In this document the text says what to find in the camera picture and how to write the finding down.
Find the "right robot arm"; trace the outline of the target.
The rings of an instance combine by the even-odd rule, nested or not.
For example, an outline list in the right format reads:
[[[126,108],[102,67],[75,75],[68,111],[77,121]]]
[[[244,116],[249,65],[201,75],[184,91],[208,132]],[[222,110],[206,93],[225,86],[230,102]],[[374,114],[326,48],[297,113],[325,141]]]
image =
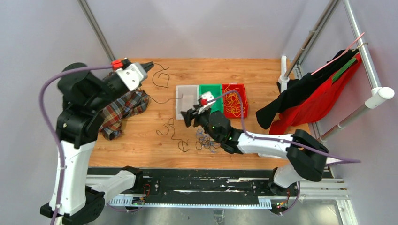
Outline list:
[[[328,149],[304,130],[292,135],[261,135],[245,132],[231,126],[220,111],[189,109],[181,112],[187,127],[201,126],[220,147],[230,154],[257,153],[266,157],[287,159],[289,163],[273,170],[268,189],[281,195],[293,183],[306,179],[322,180]]]

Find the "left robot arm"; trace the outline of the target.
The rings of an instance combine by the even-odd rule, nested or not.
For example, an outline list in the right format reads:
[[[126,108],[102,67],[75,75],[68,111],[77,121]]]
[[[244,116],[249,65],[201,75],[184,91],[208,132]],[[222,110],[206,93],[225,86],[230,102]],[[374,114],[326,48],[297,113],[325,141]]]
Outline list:
[[[122,192],[143,192],[143,173],[131,166],[94,186],[86,184],[86,177],[104,121],[103,109],[139,88],[153,66],[151,61],[115,60],[105,66],[111,69],[111,75],[99,79],[93,74],[96,67],[76,62],[66,66],[41,88],[39,107],[58,151],[54,192],[51,200],[40,208],[41,215],[50,218],[51,224],[85,225],[96,220],[105,205]],[[44,108],[44,93],[54,81],[62,93],[63,110],[52,125]]]

